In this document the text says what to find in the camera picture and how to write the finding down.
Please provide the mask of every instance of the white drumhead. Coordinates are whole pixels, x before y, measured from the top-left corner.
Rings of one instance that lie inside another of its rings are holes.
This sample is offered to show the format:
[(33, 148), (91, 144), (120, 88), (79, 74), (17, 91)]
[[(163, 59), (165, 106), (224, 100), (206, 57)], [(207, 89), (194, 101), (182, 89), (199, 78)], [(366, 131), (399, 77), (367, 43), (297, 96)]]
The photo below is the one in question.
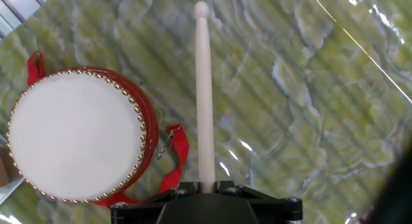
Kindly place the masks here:
[(10, 149), (24, 177), (67, 200), (111, 192), (133, 172), (145, 134), (114, 82), (85, 73), (43, 79), (20, 99)]

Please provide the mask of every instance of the brass tack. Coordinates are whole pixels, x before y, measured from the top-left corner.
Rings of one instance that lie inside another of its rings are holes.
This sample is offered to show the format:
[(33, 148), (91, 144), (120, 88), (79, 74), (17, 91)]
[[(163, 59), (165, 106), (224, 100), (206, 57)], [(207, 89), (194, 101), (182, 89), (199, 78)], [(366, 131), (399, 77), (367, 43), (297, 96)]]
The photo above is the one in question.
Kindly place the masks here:
[(141, 112), (140, 107), (139, 107), (139, 106), (135, 106), (135, 111), (136, 111), (136, 113), (140, 113), (140, 112)]
[(116, 88), (116, 89), (122, 89), (122, 85), (120, 85), (119, 83), (116, 83), (116, 84), (115, 84), (115, 88)]

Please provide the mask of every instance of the black mount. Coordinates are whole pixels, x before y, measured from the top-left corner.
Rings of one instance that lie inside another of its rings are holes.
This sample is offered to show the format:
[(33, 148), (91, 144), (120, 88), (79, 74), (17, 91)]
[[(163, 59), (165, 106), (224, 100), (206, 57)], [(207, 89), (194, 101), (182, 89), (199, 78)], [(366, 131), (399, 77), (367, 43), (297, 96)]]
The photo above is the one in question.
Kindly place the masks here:
[(197, 182), (181, 182), (136, 205), (116, 204), (112, 224), (302, 223), (302, 201), (276, 199), (232, 181), (215, 182), (214, 193), (200, 193)]

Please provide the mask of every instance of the drumstick tip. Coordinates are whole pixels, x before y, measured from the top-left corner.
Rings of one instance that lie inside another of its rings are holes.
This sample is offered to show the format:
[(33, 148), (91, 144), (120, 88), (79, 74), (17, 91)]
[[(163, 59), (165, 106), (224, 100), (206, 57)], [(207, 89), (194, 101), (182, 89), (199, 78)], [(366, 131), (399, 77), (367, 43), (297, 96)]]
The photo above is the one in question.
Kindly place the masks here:
[(199, 1), (194, 6), (194, 18), (207, 18), (209, 16), (209, 6), (204, 1)]

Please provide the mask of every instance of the metal clip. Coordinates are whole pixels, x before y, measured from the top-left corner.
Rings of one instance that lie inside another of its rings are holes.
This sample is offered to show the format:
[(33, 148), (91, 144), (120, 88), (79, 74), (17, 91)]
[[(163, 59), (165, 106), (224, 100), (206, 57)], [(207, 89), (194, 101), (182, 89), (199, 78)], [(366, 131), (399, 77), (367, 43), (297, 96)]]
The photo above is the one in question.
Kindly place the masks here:
[(163, 145), (163, 147), (160, 149), (159, 153), (156, 156), (157, 160), (160, 160), (162, 156), (165, 154), (165, 152), (168, 151), (172, 147), (172, 138), (174, 136), (174, 132), (179, 129), (180, 129), (180, 126), (176, 129), (169, 131), (169, 135), (166, 138), (165, 144)]

